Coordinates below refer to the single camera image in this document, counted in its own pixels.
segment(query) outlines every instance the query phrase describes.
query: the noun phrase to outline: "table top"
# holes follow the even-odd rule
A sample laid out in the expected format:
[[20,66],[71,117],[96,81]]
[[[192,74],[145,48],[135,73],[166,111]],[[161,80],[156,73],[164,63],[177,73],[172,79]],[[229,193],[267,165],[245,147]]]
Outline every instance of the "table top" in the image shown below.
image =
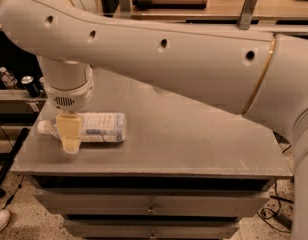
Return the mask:
[[[36,122],[12,171],[55,176],[291,176],[269,129],[100,68],[93,73],[94,95],[84,111],[125,113],[125,142],[83,143],[70,159],[56,138],[37,132]],[[47,102],[38,120],[58,113]]]
[[[142,20],[237,20],[243,4],[244,0],[208,0],[205,9],[142,10],[131,6],[131,17]],[[308,1],[258,0],[253,19],[265,23],[277,20],[308,20]]]

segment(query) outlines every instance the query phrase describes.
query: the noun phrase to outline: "drawer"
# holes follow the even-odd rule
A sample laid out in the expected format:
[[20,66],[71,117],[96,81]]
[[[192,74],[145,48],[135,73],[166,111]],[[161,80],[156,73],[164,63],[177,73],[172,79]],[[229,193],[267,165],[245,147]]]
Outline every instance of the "drawer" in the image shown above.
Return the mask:
[[106,216],[99,220],[66,220],[64,227],[74,237],[151,240],[228,239],[239,228],[236,222],[213,222],[204,219],[106,219]]
[[134,192],[36,189],[34,196],[56,214],[149,216],[250,217],[269,200],[267,192]]

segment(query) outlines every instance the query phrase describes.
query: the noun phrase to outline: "metal bracket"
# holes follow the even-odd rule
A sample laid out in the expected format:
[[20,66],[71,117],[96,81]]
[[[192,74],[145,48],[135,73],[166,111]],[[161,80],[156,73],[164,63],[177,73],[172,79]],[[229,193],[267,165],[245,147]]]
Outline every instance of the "metal bracket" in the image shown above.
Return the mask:
[[120,17],[131,18],[131,5],[130,0],[119,0],[120,5]]
[[37,112],[39,113],[40,112],[40,109],[39,107],[37,106],[38,105],[38,102],[26,102],[26,104],[28,104],[31,109],[33,110],[33,112]]
[[241,15],[237,21],[237,26],[239,29],[247,30],[250,28],[256,2],[257,0],[245,0],[244,1]]

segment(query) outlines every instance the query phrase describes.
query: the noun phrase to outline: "can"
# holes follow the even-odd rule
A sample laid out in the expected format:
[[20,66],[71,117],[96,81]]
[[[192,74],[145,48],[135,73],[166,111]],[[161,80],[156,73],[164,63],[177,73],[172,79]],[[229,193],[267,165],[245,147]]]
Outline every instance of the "can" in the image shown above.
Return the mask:
[[40,96],[41,92],[34,82],[34,77],[24,76],[21,80],[21,83],[23,84],[23,86],[25,87],[25,89],[28,91],[28,93],[32,98]]

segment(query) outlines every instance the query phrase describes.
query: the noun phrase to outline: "robot arm screw hole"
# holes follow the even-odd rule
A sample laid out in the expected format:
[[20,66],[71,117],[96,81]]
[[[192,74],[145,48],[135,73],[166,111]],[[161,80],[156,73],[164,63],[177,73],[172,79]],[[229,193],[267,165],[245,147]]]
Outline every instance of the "robot arm screw hole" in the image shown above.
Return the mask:
[[255,58],[255,53],[253,51],[249,51],[248,53],[246,53],[245,58],[249,61],[253,60]]
[[167,39],[162,39],[162,41],[160,42],[160,45],[158,47],[158,51],[163,52],[167,47],[168,47]]
[[46,19],[45,19],[45,27],[46,28],[49,28],[51,26],[53,22],[53,16],[48,16]]
[[95,31],[95,30],[91,31],[90,34],[89,34],[89,36],[88,36],[88,38],[87,38],[87,42],[88,42],[88,43],[93,42],[95,36],[96,36],[96,31]]

